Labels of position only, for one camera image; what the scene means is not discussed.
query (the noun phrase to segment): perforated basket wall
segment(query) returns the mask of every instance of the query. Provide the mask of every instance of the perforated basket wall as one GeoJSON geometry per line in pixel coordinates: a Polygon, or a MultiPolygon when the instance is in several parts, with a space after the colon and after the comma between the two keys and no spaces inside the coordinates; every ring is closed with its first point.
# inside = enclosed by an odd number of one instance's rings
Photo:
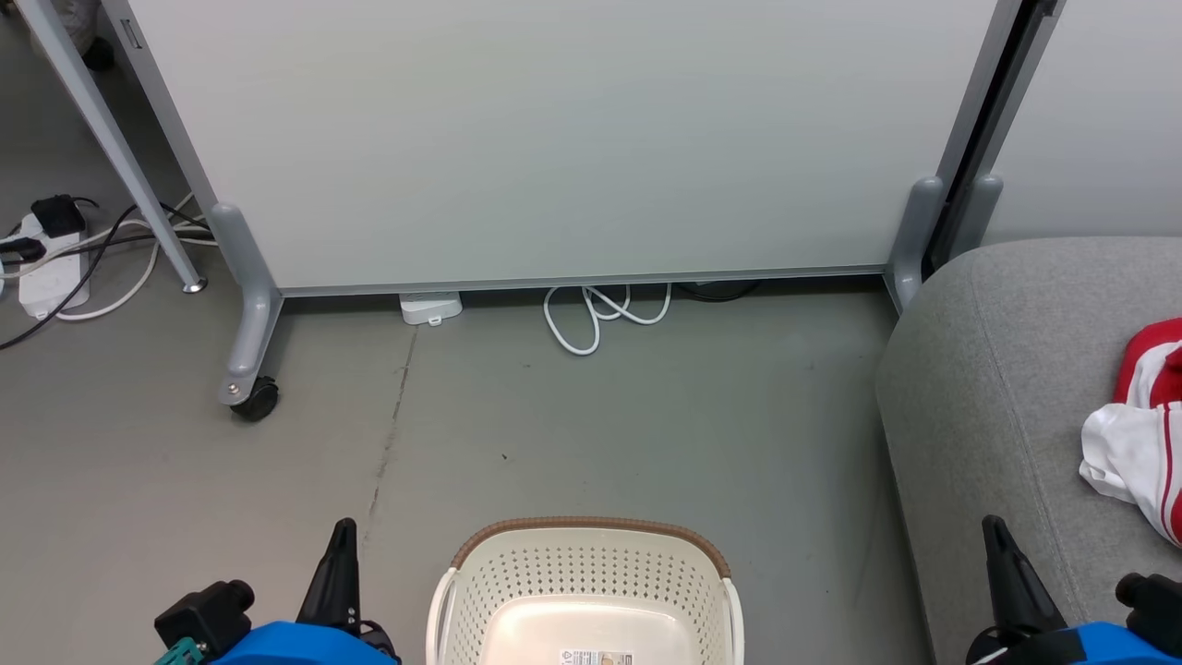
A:
{"type": "Polygon", "coordinates": [[[507,532],[481,542],[459,568],[444,665],[476,665],[499,607],[522,596],[606,596],[661,604],[691,627],[700,665],[723,665],[729,605],[722,576],[693,543],[597,528],[507,532]]]}

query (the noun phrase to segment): basket label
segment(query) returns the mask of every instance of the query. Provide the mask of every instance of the basket label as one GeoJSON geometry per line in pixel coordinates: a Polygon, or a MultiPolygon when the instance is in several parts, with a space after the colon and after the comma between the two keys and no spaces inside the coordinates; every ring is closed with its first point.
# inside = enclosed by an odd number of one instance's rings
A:
{"type": "Polygon", "coordinates": [[[579,651],[564,648],[558,665],[632,665],[632,654],[622,651],[579,651]]]}

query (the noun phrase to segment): floor crack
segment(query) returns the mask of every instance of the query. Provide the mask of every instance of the floor crack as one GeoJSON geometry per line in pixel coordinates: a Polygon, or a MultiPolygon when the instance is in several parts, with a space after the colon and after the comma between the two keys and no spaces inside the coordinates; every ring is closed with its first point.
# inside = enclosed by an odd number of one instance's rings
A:
{"type": "Polygon", "coordinates": [[[362,549],[369,543],[370,533],[374,530],[374,515],[377,513],[377,496],[382,491],[382,478],[385,477],[385,468],[390,464],[390,455],[394,451],[394,439],[398,432],[398,411],[402,410],[402,396],[407,392],[407,379],[410,377],[410,358],[415,353],[415,343],[418,340],[418,326],[415,326],[410,337],[410,348],[407,350],[407,361],[402,364],[402,384],[398,385],[398,400],[394,403],[394,416],[390,417],[390,433],[385,437],[385,448],[382,449],[382,459],[377,467],[377,475],[374,487],[374,500],[370,501],[369,514],[365,520],[365,535],[362,536],[362,549]]]}

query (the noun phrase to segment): desk leg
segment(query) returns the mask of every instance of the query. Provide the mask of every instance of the desk leg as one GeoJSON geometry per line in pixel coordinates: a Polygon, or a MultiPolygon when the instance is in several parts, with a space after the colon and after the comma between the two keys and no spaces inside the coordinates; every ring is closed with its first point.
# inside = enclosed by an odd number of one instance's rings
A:
{"type": "Polygon", "coordinates": [[[106,102],[99,94],[95,80],[82,61],[82,56],[70,41],[70,35],[66,34],[66,30],[58,20],[53,7],[50,6],[50,0],[17,0],[17,6],[20,7],[20,13],[37,40],[40,41],[50,64],[57,70],[58,77],[66,86],[66,91],[70,92],[70,97],[73,98],[78,110],[86,118],[86,124],[90,125],[95,137],[103,145],[103,151],[111,159],[111,165],[115,167],[128,191],[131,193],[131,198],[139,206],[139,211],[143,213],[144,220],[151,226],[156,239],[160,240],[164,255],[173,262],[176,273],[181,275],[184,292],[196,293],[201,291],[206,286],[206,279],[197,274],[193,262],[189,261],[189,255],[176,237],[173,224],[164,216],[156,194],[148,184],[148,178],[139,169],[139,163],[131,155],[131,148],[128,146],[123,132],[119,131],[119,125],[111,117],[111,110],[106,107],[106,102]]]}

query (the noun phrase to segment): small white device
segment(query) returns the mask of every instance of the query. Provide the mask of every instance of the small white device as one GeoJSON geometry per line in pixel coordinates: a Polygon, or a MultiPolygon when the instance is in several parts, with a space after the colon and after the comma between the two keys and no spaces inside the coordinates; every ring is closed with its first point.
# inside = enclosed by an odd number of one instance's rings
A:
{"type": "MultiPolygon", "coordinates": [[[[38,240],[45,245],[45,250],[53,252],[67,245],[73,245],[83,240],[83,233],[67,233],[57,237],[50,237],[41,228],[41,222],[37,215],[27,214],[20,222],[20,235],[38,240]]],[[[86,252],[59,256],[33,272],[20,278],[20,305],[25,307],[28,315],[40,320],[50,314],[61,300],[73,291],[73,287],[82,280],[86,272],[89,260],[86,252]]],[[[90,283],[83,283],[78,293],[70,299],[65,308],[76,307],[90,299],[90,283]]]]}
{"type": "Polygon", "coordinates": [[[431,291],[428,293],[402,293],[402,319],[411,325],[427,322],[439,325],[444,318],[463,311],[459,291],[431,291]]]}

